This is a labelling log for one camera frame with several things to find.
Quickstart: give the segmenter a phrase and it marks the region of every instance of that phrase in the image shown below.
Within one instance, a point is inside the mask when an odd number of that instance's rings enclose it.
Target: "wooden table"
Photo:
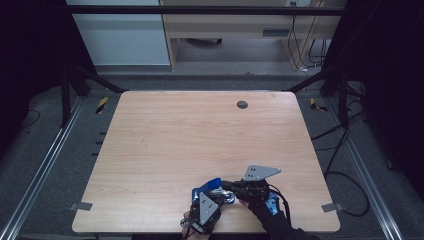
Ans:
[[[246,109],[237,102],[248,103]],[[82,202],[75,232],[180,232],[191,190],[249,164],[281,168],[267,179],[305,231],[340,227],[297,99],[289,92],[153,91],[122,94]],[[222,207],[214,232],[263,232],[238,201]]]

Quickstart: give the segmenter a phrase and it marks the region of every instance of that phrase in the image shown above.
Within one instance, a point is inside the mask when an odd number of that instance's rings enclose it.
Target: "wooden tabletop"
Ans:
[[[240,109],[237,102],[248,106]],[[340,227],[296,97],[289,92],[130,91],[122,94],[82,202],[75,232],[180,232],[191,190],[238,181],[249,164],[280,168],[267,179],[290,205],[294,228]],[[238,201],[214,232],[263,232]]]

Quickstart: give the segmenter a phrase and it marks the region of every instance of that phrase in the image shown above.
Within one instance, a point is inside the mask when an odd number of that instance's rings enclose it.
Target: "black sleeve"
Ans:
[[[262,227],[274,240],[319,240],[318,237],[310,236],[300,228],[293,229],[283,212],[279,212],[262,222]]]

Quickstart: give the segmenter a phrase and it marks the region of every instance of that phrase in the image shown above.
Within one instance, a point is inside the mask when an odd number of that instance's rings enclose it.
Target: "floor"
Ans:
[[[313,55],[319,54],[317,43]],[[221,45],[214,40],[187,39],[182,41],[177,68],[151,70],[122,75],[104,72],[103,76],[123,88],[131,90],[270,90],[288,89],[319,71],[314,63],[308,71],[293,71],[287,62],[279,40],[223,39]],[[297,98],[310,136],[317,136],[338,124],[335,112],[336,98],[323,98],[319,94],[321,83],[312,85]],[[53,155],[40,184],[31,188],[34,176],[40,176],[39,167],[46,163],[46,155],[60,133],[60,89],[53,88],[34,97],[30,111],[16,136],[13,146],[0,161],[0,226],[2,234],[13,219],[15,210],[27,190],[34,190],[36,198],[27,204],[17,231],[17,239],[95,239],[94,234],[77,234],[71,225],[75,212],[68,210],[79,202],[101,149],[99,142],[107,132],[119,94],[90,82],[92,93],[88,98],[72,97],[80,106],[72,130],[66,133],[63,147]],[[99,100],[108,96],[102,114],[96,114]],[[311,98],[318,107],[311,108]],[[350,115],[361,113],[357,99],[350,99]],[[335,156],[332,170],[345,173],[365,189],[371,209],[362,217],[339,212],[341,229],[336,233],[313,233],[322,239],[424,239],[424,204],[401,172],[389,170],[385,155],[360,114],[352,120],[348,139]],[[325,171],[341,137],[341,129],[314,140],[317,157]],[[342,203],[347,211],[360,213],[366,209],[364,194],[346,177],[332,174],[327,184],[335,203]],[[105,234],[100,239],[129,239],[130,235]],[[146,239],[161,239],[146,236]]]

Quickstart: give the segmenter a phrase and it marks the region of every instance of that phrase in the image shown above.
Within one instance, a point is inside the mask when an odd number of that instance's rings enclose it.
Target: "wall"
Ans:
[[[157,0],[67,0],[69,5],[159,5]],[[74,14],[97,66],[169,65],[160,15]]]

